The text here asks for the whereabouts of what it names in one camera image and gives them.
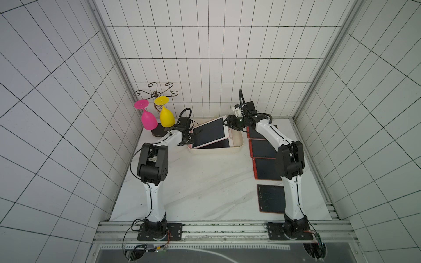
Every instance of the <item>white marble table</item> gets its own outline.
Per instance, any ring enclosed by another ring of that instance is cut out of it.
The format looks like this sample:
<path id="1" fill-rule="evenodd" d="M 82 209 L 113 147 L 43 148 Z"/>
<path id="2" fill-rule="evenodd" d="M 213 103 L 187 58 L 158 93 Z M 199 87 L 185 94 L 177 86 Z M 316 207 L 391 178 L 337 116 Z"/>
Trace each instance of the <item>white marble table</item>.
<path id="1" fill-rule="evenodd" d="M 289 119 L 274 119 L 278 129 L 296 140 Z M 169 169 L 164 184 L 168 221 L 198 220 L 283 220 L 281 214 L 261 213 L 257 184 L 282 185 L 282 181 L 256 180 L 250 158 L 247 134 L 240 152 L 231 154 L 191 154 L 187 146 L 169 149 Z M 157 141 L 143 130 L 137 149 Z M 139 154 L 132 160 L 135 172 Z M 331 220 L 308 164 L 303 172 L 304 211 L 310 220 Z M 126 174 L 110 221 L 133 221 L 147 215 L 146 192 L 142 182 Z"/>

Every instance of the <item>tile wall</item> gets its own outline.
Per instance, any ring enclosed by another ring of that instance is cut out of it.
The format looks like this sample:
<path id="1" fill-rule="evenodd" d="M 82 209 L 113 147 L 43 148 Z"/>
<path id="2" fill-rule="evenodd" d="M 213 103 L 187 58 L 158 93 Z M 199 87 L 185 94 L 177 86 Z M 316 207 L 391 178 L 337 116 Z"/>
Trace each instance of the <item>tile wall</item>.
<path id="1" fill-rule="evenodd" d="M 135 89 L 173 82 L 175 115 L 214 117 L 240 88 L 259 111 L 293 116 L 354 1 L 95 2 Z"/>
<path id="2" fill-rule="evenodd" d="M 421 258 L 420 5 L 367 0 L 296 121 L 370 263 Z"/>
<path id="3" fill-rule="evenodd" d="M 0 12 L 0 261 L 85 262 L 140 114 L 85 0 Z"/>

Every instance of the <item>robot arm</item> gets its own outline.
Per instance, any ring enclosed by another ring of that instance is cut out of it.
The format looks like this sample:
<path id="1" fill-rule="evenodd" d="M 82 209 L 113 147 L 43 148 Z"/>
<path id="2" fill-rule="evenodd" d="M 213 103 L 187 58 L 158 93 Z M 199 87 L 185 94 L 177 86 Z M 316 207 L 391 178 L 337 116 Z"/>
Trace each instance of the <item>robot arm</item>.
<path id="1" fill-rule="evenodd" d="M 310 229 L 301 194 L 301 175 L 304 169 L 303 145 L 292 141 L 272 125 L 272 117 L 266 113 L 258 113 L 254 103 L 245 102 L 240 89 L 240 103 L 233 107 L 235 115 L 229 115 L 224 125 L 243 130 L 244 127 L 255 129 L 263 135 L 277 151 L 275 170 L 282 178 L 285 191 L 285 223 L 282 231 L 288 239 L 297 239 L 303 231 Z"/>
<path id="2" fill-rule="evenodd" d="M 181 116 L 186 110 L 188 117 Z M 157 240 L 164 237 L 167 229 L 167 216 L 164 208 L 162 181 L 168 173 L 168 148 L 191 143 L 190 116 L 192 110 L 187 108 L 180 113 L 177 123 L 166 128 L 168 133 L 156 143 L 142 145 L 137 167 L 137 176 L 144 183 L 147 193 L 148 215 L 145 217 L 144 228 L 148 235 Z"/>

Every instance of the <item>wrought iron holder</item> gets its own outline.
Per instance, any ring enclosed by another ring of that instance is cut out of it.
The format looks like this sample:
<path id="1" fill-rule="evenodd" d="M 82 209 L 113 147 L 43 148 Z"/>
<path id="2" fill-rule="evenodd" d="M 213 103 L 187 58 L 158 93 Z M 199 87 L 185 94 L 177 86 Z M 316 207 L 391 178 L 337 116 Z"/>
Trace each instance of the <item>wrought iron holder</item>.
<path id="1" fill-rule="evenodd" d="M 168 83 L 166 83 L 166 84 L 165 84 L 165 86 L 169 86 L 169 87 L 168 87 L 168 89 L 164 90 L 163 92 L 159 92 L 159 91 L 158 91 L 158 83 L 156 83 L 156 82 L 151 82 L 151 83 L 149 83 L 149 84 L 148 84 L 148 87 L 152 87 L 152 86 L 154 85 L 154 83 L 155 83 L 155 84 L 156 84 L 156 86 L 157 86 L 157 87 L 156 87 L 156 90 L 155 90 L 154 92 L 149 93 L 149 92 L 146 92 L 146 91 L 144 91 L 144 90 L 136 90 L 136 91 L 133 93 L 133 95 L 137 97 L 137 96 L 140 96 L 140 92 L 144 92 L 144 93 L 146 93 L 146 94 L 150 95 L 150 97 L 149 97 L 149 98 L 146 98 L 146 100 L 148 100 L 148 99 L 150 99 L 150 98 L 156 99 L 156 98 L 158 98 L 159 96 L 162 96 L 164 92 L 166 92 L 167 90 L 171 89 L 171 88 L 174 86 L 174 83 L 168 82 Z M 171 91 L 171 94 L 172 94 L 171 96 L 166 96 L 166 97 L 175 97 L 175 96 L 177 96 L 177 95 L 179 94 L 179 92 L 178 92 L 178 91 L 176 91 L 176 90 L 173 90 L 173 91 Z M 156 105 L 156 104 L 154 104 L 154 108 L 155 108 L 155 110 L 157 110 L 158 112 L 160 112 L 160 110 L 162 109 L 162 106 L 161 106 L 161 105 Z"/>

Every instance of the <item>yellow wine glass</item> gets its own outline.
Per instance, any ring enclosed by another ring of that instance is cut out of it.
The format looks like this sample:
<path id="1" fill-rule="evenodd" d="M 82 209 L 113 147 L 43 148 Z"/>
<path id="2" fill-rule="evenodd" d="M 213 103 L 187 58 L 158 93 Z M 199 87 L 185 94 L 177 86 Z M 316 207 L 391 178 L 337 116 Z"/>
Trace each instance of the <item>yellow wine glass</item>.
<path id="1" fill-rule="evenodd" d="M 165 96 L 160 96 L 155 99 L 155 104 L 162 106 L 161 113 L 159 114 L 159 119 L 163 127 L 171 127 L 176 123 L 176 120 L 174 119 L 174 115 L 172 114 L 172 112 L 170 112 L 168 109 L 164 107 L 164 104 L 166 104 L 169 100 L 170 99 Z"/>

